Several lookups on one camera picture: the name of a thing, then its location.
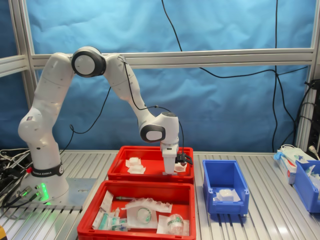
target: red plastic tray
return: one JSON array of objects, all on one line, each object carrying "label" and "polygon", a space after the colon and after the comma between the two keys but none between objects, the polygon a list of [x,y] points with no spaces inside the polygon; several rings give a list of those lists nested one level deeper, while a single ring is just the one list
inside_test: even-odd
[{"label": "red plastic tray", "polygon": [[[156,201],[171,203],[171,213],[158,213],[170,216],[179,214],[183,219],[189,220],[189,236],[176,236],[157,234],[157,229],[131,229],[128,232],[106,231],[92,229],[100,205],[107,190],[114,195],[111,211],[123,208],[129,201],[117,200],[115,197],[153,198]],[[127,212],[120,210],[120,218],[126,218]],[[78,227],[79,240],[195,240],[196,239],[196,214],[195,190],[192,184],[168,182],[137,182],[108,180],[101,183],[92,199],[88,209],[81,219]]]},{"label": "red plastic tray", "polygon": [[[191,147],[185,147],[184,153],[194,158]],[[146,167],[144,174],[131,174],[126,167],[126,160],[137,157]],[[123,146],[116,155],[109,171],[108,179],[117,181],[167,182],[194,184],[194,166],[188,164],[185,172],[177,175],[163,175],[165,165],[159,146]]]}]

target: plastic bag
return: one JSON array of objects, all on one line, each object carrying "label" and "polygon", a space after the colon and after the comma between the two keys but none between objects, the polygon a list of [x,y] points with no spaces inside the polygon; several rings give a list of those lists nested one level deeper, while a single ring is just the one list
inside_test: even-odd
[{"label": "plastic bag", "polygon": [[[182,220],[183,224],[177,220],[177,217]],[[173,214],[169,217],[159,215],[159,224],[156,233],[189,236],[189,220],[183,220],[178,214]]]},{"label": "plastic bag", "polygon": [[157,213],[143,206],[135,206],[126,210],[127,224],[132,229],[157,229]]}]

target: black band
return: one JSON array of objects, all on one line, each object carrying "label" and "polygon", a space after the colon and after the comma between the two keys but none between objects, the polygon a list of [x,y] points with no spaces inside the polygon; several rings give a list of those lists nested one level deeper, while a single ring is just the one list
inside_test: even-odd
[{"label": "black band", "polygon": [[64,174],[64,172],[65,172],[64,167],[62,166],[62,162],[60,162],[59,165],[54,166],[49,169],[44,169],[44,170],[36,169],[32,165],[31,175],[34,177],[37,177],[37,178],[47,178],[47,177],[51,177],[54,175],[62,176],[62,174]]}]

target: green led light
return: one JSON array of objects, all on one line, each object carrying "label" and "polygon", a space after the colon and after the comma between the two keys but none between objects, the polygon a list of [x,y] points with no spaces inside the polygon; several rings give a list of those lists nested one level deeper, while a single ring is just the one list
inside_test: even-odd
[{"label": "green led light", "polygon": [[41,199],[42,201],[46,201],[49,199],[49,194],[46,188],[46,185],[44,183],[41,183],[42,191],[43,191],[43,198]]}]

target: medical supply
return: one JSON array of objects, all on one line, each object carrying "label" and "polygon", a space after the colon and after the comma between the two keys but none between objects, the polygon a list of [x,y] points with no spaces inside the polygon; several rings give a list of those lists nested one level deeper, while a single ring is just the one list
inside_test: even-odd
[{"label": "medical supply", "polygon": [[213,201],[229,201],[229,202],[239,202],[241,199],[234,189],[220,189],[219,192],[216,192],[216,197],[213,198]]},{"label": "medical supply", "polygon": [[294,184],[297,172],[297,165],[295,161],[286,158],[284,153],[280,150],[273,156],[273,159],[279,165],[281,172],[287,179],[288,184]]},{"label": "medical supply", "polygon": [[315,168],[315,166],[316,166],[316,165],[312,165],[312,166],[308,167],[307,170],[305,170],[305,173],[306,173],[306,175],[307,175],[308,177],[311,176],[312,170]]},{"label": "medical supply", "polygon": [[145,207],[140,208],[136,214],[136,219],[142,224],[148,224],[151,220],[151,211]]},{"label": "medical supply", "polygon": [[292,163],[295,163],[296,160],[302,164],[307,164],[309,160],[315,160],[313,157],[306,154],[298,147],[294,147],[292,145],[282,145],[279,149],[285,157],[290,160]]},{"label": "medical supply", "polygon": [[314,173],[312,170],[316,165],[312,165],[305,170],[306,175],[309,177],[312,184],[318,189],[320,192],[320,175],[318,173]]},{"label": "medical supply", "polygon": [[129,160],[125,160],[125,166],[127,168],[130,168],[136,165],[141,165],[141,159],[138,157],[131,157]]},{"label": "medical supply", "polygon": [[105,213],[105,211],[100,208],[98,213],[97,213],[97,215],[96,215],[96,217],[95,217],[95,219],[94,219],[94,221],[93,221],[93,223],[92,223],[92,228],[93,229],[95,229],[95,230],[99,229],[100,223],[101,223],[102,218],[104,216],[104,213]]},{"label": "medical supply", "polygon": [[112,230],[114,231],[117,227],[117,225],[120,222],[120,217],[113,216],[113,217],[108,217],[108,224],[107,224],[107,230]]},{"label": "medical supply", "polygon": [[118,200],[135,200],[136,198],[134,198],[134,197],[126,197],[126,196],[116,196],[115,199],[118,199]]},{"label": "medical supply", "polygon": [[102,220],[101,220],[101,223],[100,223],[100,226],[99,226],[99,230],[104,230],[104,227],[107,227],[107,220],[108,220],[108,213],[103,213],[103,217],[102,217]]},{"label": "medical supply", "polygon": [[173,214],[169,217],[159,215],[159,223],[156,233],[189,236],[189,220],[184,220],[178,214]]},{"label": "medical supply", "polygon": [[174,171],[177,173],[183,173],[186,171],[186,169],[187,169],[187,163],[184,166],[182,166],[180,162],[174,165]]},{"label": "medical supply", "polygon": [[114,196],[109,191],[106,191],[100,208],[102,208],[106,213],[110,213],[113,199]]},{"label": "medical supply", "polygon": [[160,213],[171,213],[172,211],[172,204],[155,201],[152,198],[147,198],[143,205]]},{"label": "medical supply", "polygon": [[128,173],[130,174],[144,174],[146,171],[146,168],[142,165],[134,165],[129,167]]},{"label": "medical supply", "polygon": [[114,225],[113,227],[115,227],[114,231],[127,232],[130,230],[130,228],[128,228],[128,221],[126,218],[120,218],[119,224]]},{"label": "medical supply", "polygon": [[115,216],[115,212],[110,212],[110,213],[104,212],[98,229],[108,230],[109,218],[113,218],[114,216]]},{"label": "medical supply", "polygon": [[157,213],[146,207],[135,206],[126,210],[128,227],[132,229],[156,229]]},{"label": "medical supply", "polygon": [[184,220],[179,214],[173,214],[169,217],[167,223],[168,232],[172,235],[182,235],[184,231]]},{"label": "medical supply", "polygon": [[155,201],[153,200],[153,198],[134,199],[128,204],[126,204],[124,208],[121,208],[121,209],[125,210],[125,209],[134,208],[138,206],[145,207],[160,213],[171,213],[172,211],[172,204],[168,202],[163,203],[161,201]]}]

